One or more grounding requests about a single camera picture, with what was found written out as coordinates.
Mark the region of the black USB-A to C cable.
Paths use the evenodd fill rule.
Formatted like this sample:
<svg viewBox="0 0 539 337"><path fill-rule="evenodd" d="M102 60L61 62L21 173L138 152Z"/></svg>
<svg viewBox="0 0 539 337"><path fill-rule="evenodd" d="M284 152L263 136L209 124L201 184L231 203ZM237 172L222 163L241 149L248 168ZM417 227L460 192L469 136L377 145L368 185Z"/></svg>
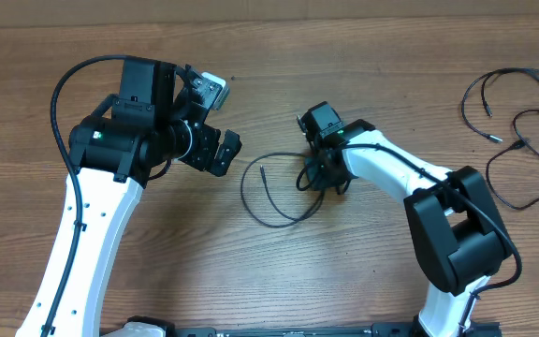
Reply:
<svg viewBox="0 0 539 337"><path fill-rule="evenodd" d="M485 166L491 193L504 206L525 211L539 202L539 149L530 134L539 131L539 109L517 113L511 121L516 139L493 155Z"/></svg>

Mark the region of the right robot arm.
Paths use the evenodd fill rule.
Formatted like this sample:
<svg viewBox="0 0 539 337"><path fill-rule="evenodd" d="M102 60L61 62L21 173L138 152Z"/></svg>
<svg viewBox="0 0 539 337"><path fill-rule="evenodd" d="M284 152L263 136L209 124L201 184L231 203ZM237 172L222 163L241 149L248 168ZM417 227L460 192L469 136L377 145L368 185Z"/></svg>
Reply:
<svg viewBox="0 0 539 337"><path fill-rule="evenodd" d="M499 336L497 323L471 314L513 244L483 176L472 167L432 165L389 141L374 125L346 124L322 102L297 119L310 144L301 176L308 187L343 193L356 178L402 204L415 258L429 281L425 304L410 322L374 323L370 336Z"/></svg>

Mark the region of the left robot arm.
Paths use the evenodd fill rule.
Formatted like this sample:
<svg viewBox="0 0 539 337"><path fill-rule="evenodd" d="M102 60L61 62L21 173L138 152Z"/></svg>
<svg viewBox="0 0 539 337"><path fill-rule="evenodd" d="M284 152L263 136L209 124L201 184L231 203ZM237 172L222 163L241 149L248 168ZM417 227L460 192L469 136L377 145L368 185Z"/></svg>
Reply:
<svg viewBox="0 0 539 337"><path fill-rule="evenodd" d="M191 66L125 55L119 91L56 144L67 168L65 208L21 336L96 336L109 278L147 184L175 161L224 176L237 133L206 124L225 80Z"/></svg>

